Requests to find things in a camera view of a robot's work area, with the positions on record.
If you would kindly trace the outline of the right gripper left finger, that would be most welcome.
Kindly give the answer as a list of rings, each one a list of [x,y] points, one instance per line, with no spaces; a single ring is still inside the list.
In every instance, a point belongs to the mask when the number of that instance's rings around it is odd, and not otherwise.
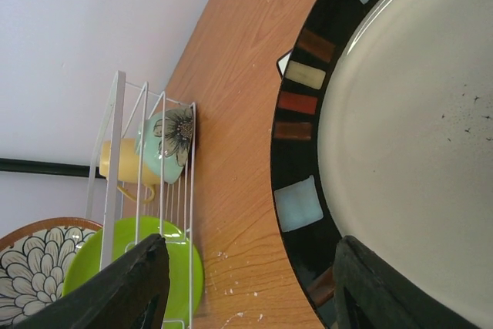
[[[169,253],[154,233],[68,295],[16,328],[161,328]]]

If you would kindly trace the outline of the black round plate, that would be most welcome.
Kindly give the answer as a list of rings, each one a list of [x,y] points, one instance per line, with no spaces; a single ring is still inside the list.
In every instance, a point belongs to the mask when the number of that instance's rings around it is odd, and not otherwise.
[[[316,0],[273,116],[270,176],[293,271],[326,328],[356,237],[492,326],[492,0]]]

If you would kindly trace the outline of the yellow mug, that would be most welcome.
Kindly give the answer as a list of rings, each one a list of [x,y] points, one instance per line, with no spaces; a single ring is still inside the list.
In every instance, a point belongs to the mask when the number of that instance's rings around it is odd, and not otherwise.
[[[103,142],[99,157],[99,174],[105,178],[109,174],[110,144],[109,140]],[[124,138],[120,142],[118,181],[137,184],[138,175],[139,152],[136,151],[136,139]],[[143,200],[144,204],[154,201],[155,185],[159,185],[159,182],[159,177],[143,163],[141,183],[149,190],[149,196]]]

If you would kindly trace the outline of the orange rimmed floral plate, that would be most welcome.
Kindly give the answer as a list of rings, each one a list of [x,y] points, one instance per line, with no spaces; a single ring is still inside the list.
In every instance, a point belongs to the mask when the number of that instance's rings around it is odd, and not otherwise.
[[[17,324],[60,299],[75,255],[101,228],[91,220],[57,217],[1,238],[1,327]]]

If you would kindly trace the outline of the white square plate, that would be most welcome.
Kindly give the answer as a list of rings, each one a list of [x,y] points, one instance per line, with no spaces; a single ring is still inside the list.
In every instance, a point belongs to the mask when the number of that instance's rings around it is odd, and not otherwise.
[[[290,55],[292,51],[288,51],[284,53],[279,59],[277,60],[276,66],[277,66],[277,71],[279,72],[279,75],[281,78],[283,78],[285,70],[287,68],[287,63],[290,60]]]

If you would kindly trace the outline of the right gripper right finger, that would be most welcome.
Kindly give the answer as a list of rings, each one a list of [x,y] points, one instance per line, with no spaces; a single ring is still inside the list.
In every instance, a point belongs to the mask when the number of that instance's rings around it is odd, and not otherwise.
[[[472,323],[411,283],[356,237],[334,261],[339,328],[471,328]]]

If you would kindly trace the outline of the lime green plate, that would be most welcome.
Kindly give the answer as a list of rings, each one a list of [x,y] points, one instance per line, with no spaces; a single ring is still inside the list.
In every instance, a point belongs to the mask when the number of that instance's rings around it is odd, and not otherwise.
[[[102,267],[103,232],[76,253],[63,295],[78,288],[86,298],[109,295],[135,312],[155,307],[165,328],[188,328],[204,288],[203,263],[185,233],[156,217],[130,217],[114,227],[112,263]]]

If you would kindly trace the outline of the light green floral bowl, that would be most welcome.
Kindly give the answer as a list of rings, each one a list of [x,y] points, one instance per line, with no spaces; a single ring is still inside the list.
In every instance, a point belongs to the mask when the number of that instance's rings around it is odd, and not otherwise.
[[[182,174],[189,157],[194,131],[193,109],[179,107],[154,114],[139,126],[135,139],[135,152],[140,154],[141,136],[143,139],[143,163],[155,175],[161,175],[168,184],[175,183]]]

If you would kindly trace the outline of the white wire dish rack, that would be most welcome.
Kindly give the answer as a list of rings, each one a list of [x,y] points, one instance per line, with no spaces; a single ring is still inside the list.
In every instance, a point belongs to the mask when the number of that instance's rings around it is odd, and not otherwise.
[[[191,328],[204,284],[193,242],[197,107],[171,99],[166,92],[151,92],[144,82],[137,86],[132,111],[126,115],[130,86],[126,74],[116,72],[89,167],[87,217],[93,214],[96,175],[106,180],[99,268],[109,266],[116,256],[124,208],[134,206],[126,219],[131,234],[123,249],[128,251],[149,235],[146,220],[155,220],[152,231],[166,238],[171,258],[171,298],[163,327]]]

